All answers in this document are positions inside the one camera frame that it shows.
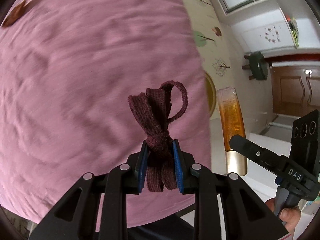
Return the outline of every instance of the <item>finger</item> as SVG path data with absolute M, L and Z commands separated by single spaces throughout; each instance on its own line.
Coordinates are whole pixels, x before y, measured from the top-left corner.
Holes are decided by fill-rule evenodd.
M 296 228 L 300 218 L 301 211 L 298 206 L 294 208 L 285 208 L 280 213 L 280 219 L 287 222 L 285 228 L 289 233 L 291 233 Z
M 266 201 L 267 207 L 273 212 L 275 210 L 275 199 L 271 198 Z

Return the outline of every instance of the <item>green stool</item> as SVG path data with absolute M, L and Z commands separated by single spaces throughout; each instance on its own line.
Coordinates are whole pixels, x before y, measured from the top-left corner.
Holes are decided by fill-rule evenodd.
M 249 80 L 266 80 L 268 78 L 269 63 L 265 62 L 261 52 L 252 53 L 244 58 L 249 60 L 249 65 L 242 66 L 242 69 L 250 69 L 252 72 Z

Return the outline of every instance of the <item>bed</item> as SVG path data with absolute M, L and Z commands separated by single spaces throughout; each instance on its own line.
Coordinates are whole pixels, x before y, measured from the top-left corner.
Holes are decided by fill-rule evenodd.
M 13 7 L 23 0 L 16 0 Z M 209 0 L 27 0 L 0 29 L 0 204 L 38 223 L 86 173 L 109 172 L 138 152 L 145 134 L 127 98 L 167 80 L 188 91 L 172 138 L 210 167 L 211 88 L 232 83 L 221 26 Z M 181 105 L 172 94 L 172 114 Z M 188 207 L 177 190 L 127 197 L 127 223 Z

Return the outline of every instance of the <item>fingernail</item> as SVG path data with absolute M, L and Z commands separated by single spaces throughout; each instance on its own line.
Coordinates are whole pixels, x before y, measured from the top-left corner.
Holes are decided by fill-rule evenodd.
M 285 219 L 288 215 L 288 211 L 286 209 L 281 211 L 280 218 Z

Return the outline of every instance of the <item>tied shoelace bundle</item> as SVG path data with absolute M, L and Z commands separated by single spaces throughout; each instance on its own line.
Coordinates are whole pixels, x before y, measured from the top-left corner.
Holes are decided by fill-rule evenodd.
M 169 118 L 171 91 L 177 87 L 182 94 L 182 108 Z M 146 94 L 128 97 L 129 106 L 135 119 L 147 134 L 150 149 L 147 168 L 147 186 L 152 192 L 177 188 L 174 173 L 174 158 L 171 153 L 172 139 L 168 125 L 180 118 L 188 107 L 186 88 L 180 82 L 167 81 L 159 89 L 147 89 Z

